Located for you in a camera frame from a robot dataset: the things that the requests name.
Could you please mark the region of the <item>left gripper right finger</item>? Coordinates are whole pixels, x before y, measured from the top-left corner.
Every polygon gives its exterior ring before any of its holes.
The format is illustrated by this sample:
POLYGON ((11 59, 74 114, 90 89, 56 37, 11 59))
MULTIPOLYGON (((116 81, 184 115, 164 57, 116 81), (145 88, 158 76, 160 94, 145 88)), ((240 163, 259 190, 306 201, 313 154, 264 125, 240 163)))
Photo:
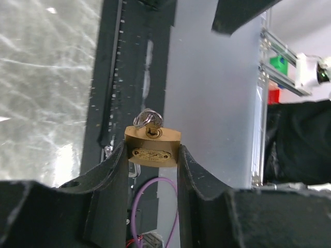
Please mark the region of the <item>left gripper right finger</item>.
POLYGON ((181 247, 330 247, 330 193, 234 189, 180 146, 181 247))

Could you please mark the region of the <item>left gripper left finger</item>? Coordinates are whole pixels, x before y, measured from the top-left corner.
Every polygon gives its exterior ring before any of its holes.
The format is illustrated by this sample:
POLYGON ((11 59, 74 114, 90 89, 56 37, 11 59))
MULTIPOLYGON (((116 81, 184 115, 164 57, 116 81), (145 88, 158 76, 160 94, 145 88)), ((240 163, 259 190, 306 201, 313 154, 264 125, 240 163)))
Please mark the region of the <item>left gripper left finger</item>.
POLYGON ((59 188, 1 182, 1 247, 124 247, 127 147, 59 188))

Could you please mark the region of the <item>small brass padlock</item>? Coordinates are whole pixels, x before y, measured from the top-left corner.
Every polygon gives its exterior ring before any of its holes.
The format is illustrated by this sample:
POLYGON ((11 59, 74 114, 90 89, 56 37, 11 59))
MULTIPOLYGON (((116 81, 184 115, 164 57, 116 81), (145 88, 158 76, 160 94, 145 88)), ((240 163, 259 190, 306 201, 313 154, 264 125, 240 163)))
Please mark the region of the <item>small brass padlock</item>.
POLYGON ((128 126, 125 130, 128 160, 148 167, 177 167, 181 135, 179 131, 160 128, 153 137, 146 128, 128 126))

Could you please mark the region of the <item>small silver keys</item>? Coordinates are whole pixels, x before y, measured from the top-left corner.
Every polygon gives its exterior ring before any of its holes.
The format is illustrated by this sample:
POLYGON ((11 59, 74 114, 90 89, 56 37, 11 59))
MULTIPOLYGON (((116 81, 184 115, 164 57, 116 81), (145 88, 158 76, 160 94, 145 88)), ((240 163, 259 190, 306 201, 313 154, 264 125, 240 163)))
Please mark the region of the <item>small silver keys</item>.
POLYGON ((157 129, 163 126, 163 117, 158 112, 150 108, 144 109, 133 120, 133 126, 137 129, 143 128, 149 124, 157 129))

